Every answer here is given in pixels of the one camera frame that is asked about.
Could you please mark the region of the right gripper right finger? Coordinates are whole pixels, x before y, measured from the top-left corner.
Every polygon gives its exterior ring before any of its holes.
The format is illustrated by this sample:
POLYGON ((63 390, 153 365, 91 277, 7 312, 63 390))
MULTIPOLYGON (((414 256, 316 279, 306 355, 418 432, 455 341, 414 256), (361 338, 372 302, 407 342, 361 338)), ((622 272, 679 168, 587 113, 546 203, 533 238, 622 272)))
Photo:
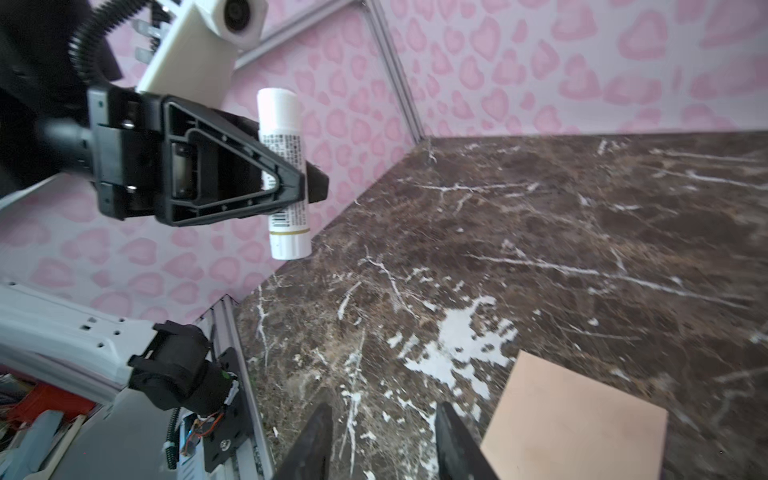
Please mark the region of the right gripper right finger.
POLYGON ((435 418, 440 480, 498 480, 498 476, 449 402, 437 406, 435 418))

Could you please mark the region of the pink envelope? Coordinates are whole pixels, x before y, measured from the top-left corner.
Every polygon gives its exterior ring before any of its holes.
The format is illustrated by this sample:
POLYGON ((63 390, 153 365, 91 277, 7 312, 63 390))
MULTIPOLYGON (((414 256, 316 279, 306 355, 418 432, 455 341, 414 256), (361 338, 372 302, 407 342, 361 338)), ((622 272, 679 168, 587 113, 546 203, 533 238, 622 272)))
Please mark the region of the pink envelope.
POLYGON ((657 479, 665 409, 520 352, 481 450, 501 479, 657 479))

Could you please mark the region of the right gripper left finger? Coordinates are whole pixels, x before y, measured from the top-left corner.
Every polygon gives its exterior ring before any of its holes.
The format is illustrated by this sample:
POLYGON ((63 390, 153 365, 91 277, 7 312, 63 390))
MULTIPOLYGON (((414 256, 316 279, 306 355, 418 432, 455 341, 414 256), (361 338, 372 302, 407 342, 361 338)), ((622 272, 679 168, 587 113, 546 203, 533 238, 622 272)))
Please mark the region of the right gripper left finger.
POLYGON ((332 445, 332 407, 321 403, 309 417, 272 479, 329 479, 332 445))

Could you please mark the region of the white glue stick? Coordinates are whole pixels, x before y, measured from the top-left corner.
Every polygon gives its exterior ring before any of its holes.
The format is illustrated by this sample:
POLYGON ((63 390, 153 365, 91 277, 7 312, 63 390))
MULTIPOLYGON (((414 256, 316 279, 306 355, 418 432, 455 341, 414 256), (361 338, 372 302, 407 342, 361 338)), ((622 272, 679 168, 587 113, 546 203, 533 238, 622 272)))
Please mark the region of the white glue stick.
POLYGON ((257 107, 259 141, 280 158, 272 170, 262 173, 262 184, 266 190, 285 197, 269 215, 271 255, 281 261, 306 258, 312 246, 305 199, 301 103, 290 90, 264 88, 257 94, 257 107))

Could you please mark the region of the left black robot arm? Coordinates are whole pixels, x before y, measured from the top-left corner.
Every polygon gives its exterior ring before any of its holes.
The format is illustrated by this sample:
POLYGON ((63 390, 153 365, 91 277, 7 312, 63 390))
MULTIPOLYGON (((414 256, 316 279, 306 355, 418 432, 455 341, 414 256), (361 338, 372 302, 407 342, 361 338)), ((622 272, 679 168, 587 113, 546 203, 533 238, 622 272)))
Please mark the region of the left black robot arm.
POLYGON ((288 214, 324 201, 299 150, 295 96, 259 93, 257 120, 221 104, 264 1, 5 1, 1 192, 59 173, 101 214, 172 227, 288 214))

